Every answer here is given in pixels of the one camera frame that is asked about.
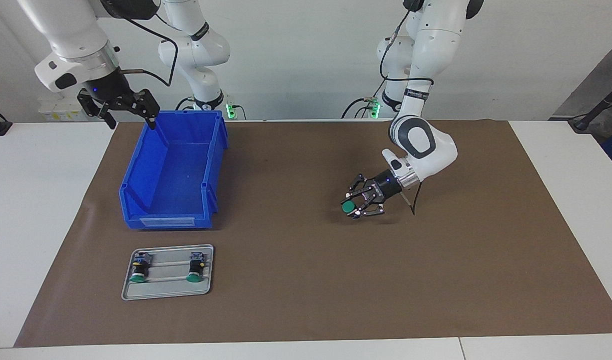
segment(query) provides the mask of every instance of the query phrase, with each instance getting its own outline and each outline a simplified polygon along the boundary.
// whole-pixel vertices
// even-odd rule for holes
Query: metal tray
[[[146,282],[130,282],[132,275],[132,260],[139,252],[146,252],[152,256],[148,278]],[[206,267],[203,270],[203,281],[188,282],[188,268],[190,255],[193,252],[204,253]],[[212,278],[212,259],[214,248],[211,244],[200,244],[192,246],[171,246],[138,248],[130,255],[128,270],[124,278],[121,298],[123,300],[157,299],[162,297],[198,296],[210,290]]]

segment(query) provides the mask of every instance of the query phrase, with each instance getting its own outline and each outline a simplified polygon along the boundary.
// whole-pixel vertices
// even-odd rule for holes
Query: white tabletop
[[[612,162],[566,123],[512,127],[612,297]],[[0,137],[0,348],[11,347],[112,132],[103,123],[14,125]],[[32,271],[20,260],[32,259]],[[153,344],[2,349],[0,359],[612,359],[612,334],[381,341]]]

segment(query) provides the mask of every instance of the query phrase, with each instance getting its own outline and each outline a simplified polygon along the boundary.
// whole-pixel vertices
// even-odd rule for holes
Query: green cap
[[[142,283],[144,281],[146,281],[146,276],[142,276],[142,275],[133,275],[131,276],[128,280],[130,280],[131,283]]]
[[[357,207],[354,205],[354,202],[348,200],[346,201],[343,205],[342,205],[342,210],[344,210],[344,212],[346,214],[350,214],[351,212],[353,212]]]
[[[190,283],[199,283],[203,280],[203,278],[199,275],[197,275],[196,273],[189,273],[188,276],[186,277],[186,280],[189,281]]]

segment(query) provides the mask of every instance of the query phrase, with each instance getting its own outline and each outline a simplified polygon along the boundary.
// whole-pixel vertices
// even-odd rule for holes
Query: dark blue bin
[[[206,229],[228,133],[221,111],[162,111],[144,128],[119,190],[131,229]]]

